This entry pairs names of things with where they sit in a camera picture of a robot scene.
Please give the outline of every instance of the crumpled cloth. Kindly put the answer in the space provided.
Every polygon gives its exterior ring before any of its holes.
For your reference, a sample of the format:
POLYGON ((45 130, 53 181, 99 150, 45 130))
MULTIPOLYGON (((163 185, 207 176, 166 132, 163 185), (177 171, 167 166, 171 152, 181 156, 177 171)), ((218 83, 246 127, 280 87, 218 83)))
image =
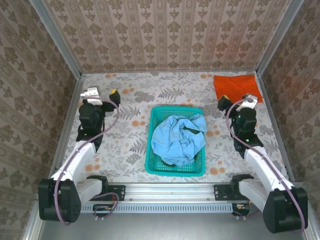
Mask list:
POLYGON ((201 114, 190 118, 172 115, 155 128, 151 147, 169 165, 189 165, 195 162, 195 155, 206 145, 203 134, 206 131, 206 121, 201 114))

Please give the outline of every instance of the blue towel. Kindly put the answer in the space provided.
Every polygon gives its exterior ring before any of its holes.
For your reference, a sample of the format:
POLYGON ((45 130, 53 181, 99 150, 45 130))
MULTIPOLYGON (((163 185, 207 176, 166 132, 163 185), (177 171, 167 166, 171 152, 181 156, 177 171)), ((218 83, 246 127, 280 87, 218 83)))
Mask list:
POLYGON ((206 121, 201 114, 195 114, 190 118, 172 115, 155 128, 151 147, 153 152, 169 165, 189 165, 195 162, 195 155, 205 146, 202 132, 206 131, 206 121))

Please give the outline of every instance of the red towel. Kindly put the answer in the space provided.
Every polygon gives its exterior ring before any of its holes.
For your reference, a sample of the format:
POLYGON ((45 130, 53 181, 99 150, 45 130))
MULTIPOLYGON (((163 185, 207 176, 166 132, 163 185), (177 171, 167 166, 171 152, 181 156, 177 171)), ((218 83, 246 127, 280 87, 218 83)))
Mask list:
POLYGON ((231 102, 235 103, 241 100, 244 95, 252 94, 258 97, 259 103, 263 102, 255 75, 214 76, 213 84, 218 100, 223 95, 227 95, 231 102))

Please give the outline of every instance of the floor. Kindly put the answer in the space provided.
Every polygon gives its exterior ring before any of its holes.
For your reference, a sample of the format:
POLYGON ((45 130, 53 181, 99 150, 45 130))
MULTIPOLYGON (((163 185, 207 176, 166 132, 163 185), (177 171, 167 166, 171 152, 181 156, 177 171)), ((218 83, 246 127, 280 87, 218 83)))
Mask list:
POLYGON ((303 240, 292 232, 270 233, 261 214, 236 220, 231 214, 114 214, 94 220, 81 214, 64 226, 46 221, 39 240, 303 240))
MULTIPOLYGON (((236 174, 255 173, 234 150, 233 140, 226 128, 225 117, 217 108, 213 77, 245 75, 246 72, 160 72, 87 74, 84 89, 99 86, 102 96, 112 89, 121 95, 120 120, 104 135, 94 159, 85 167, 81 178, 105 175, 109 182, 128 183, 209 183, 228 182, 236 174), (205 174, 202 177, 168 177, 149 174, 145 170, 146 143, 151 109, 159 105, 182 105, 203 110, 207 124, 205 134, 205 174)), ((264 143, 273 163, 286 175, 284 163, 274 134, 267 107, 257 105, 256 133, 264 143)), ((114 121, 114 113, 105 119, 114 121)), ((75 116, 65 157, 74 145, 79 115, 75 116)))

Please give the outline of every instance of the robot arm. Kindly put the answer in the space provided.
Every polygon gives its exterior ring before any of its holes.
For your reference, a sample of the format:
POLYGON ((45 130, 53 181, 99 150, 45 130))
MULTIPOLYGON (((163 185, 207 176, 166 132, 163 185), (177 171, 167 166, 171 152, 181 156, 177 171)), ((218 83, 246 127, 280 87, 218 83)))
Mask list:
MULTIPOLYGON (((98 88, 88 88, 81 97, 99 97, 98 88)), ((109 98, 119 106, 120 95, 115 89, 109 98)), ((79 148, 104 131, 106 112, 113 112, 115 106, 99 99, 84 99, 82 102, 83 105, 79 108, 81 125, 78 128, 76 144, 71 155, 50 179, 43 179, 38 185, 39 216, 42 220, 59 221, 54 202, 54 188, 61 174, 63 175, 59 180, 57 198, 58 207, 65 222, 74 223, 79 217, 82 205, 94 196, 108 191, 109 185, 105 176, 89 176, 81 186, 77 186, 81 173, 99 149, 103 136, 87 143, 80 150, 79 148)))
POLYGON ((302 187, 295 188, 268 157, 262 142, 255 134, 257 119, 254 108, 258 102, 257 98, 250 94, 244 98, 251 99, 251 101, 245 100, 241 105, 236 105, 229 111, 233 104, 228 97, 223 96, 218 101, 218 108, 221 111, 226 110, 226 116, 229 112, 230 127, 233 128, 235 136, 231 135, 234 148, 254 169, 260 181, 248 174, 233 176, 230 182, 231 191, 235 196, 246 197, 262 212, 264 223, 272 233, 301 229, 302 219, 294 204, 293 197, 301 209, 305 222, 304 228, 307 228, 307 193, 302 187))

